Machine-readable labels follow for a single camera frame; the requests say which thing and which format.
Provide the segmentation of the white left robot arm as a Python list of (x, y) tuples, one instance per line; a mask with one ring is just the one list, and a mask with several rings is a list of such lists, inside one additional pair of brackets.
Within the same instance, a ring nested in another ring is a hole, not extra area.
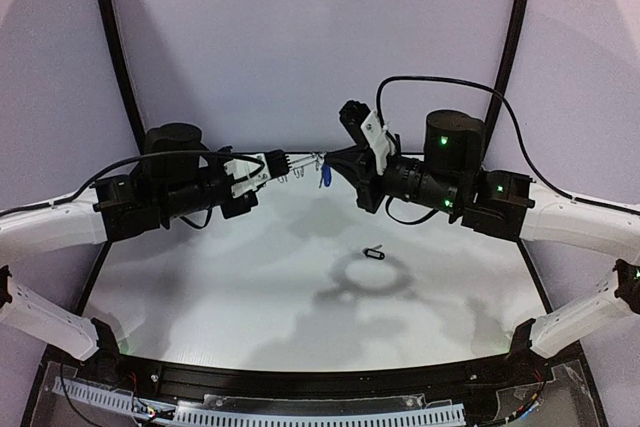
[(268, 180), (264, 154), (208, 149), (194, 125), (172, 123), (147, 132), (140, 155), (116, 161), (76, 191), (1, 213), (1, 322), (87, 362), (117, 359), (111, 327), (76, 315), (18, 283), (13, 262), (67, 247), (115, 243), (175, 219), (220, 208), (224, 217), (255, 204)]

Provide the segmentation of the black key tag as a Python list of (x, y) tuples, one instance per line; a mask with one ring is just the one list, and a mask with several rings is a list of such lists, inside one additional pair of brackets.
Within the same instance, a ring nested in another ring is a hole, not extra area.
[(366, 247), (362, 250), (362, 254), (369, 259), (383, 261), (386, 258), (386, 254), (381, 250), (382, 246)]

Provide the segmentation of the perforated metal key ring disc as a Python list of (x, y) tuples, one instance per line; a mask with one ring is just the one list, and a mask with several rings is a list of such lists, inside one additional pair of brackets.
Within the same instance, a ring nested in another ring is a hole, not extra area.
[(289, 177), (294, 179), (302, 179), (305, 175), (315, 172), (319, 175), (319, 184), (321, 180), (321, 166), (325, 162), (325, 152), (310, 152), (310, 153), (287, 153), (286, 158), (288, 160), (289, 171), (283, 176), (277, 178), (280, 183), (286, 183)]

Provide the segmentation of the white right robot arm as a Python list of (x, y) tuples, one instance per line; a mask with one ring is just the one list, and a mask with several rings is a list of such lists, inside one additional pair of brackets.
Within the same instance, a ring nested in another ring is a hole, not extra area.
[(588, 293), (516, 327), (512, 357), (549, 359), (613, 320), (639, 311), (639, 210), (553, 192), (527, 175), (481, 166), (485, 124), (453, 110), (426, 117), (422, 159), (401, 154), (376, 112), (347, 102), (339, 119), (354, 146), (325, 163), (356, 191), (359, 208), (376, 212), (397, 198), (443, 212), (477, 233), (507, 241), (551, 241), (614, 257)]

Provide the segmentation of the blue key tag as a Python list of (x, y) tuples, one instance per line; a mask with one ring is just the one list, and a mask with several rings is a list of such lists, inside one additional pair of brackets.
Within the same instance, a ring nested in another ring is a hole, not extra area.
[(330, 187), (332, 183), (331, 167), (328, 164), (324, 163), (321, 166), (320, 172), (321, 172), (321, 180), (320, 180), (319, 187), (320, 188)]

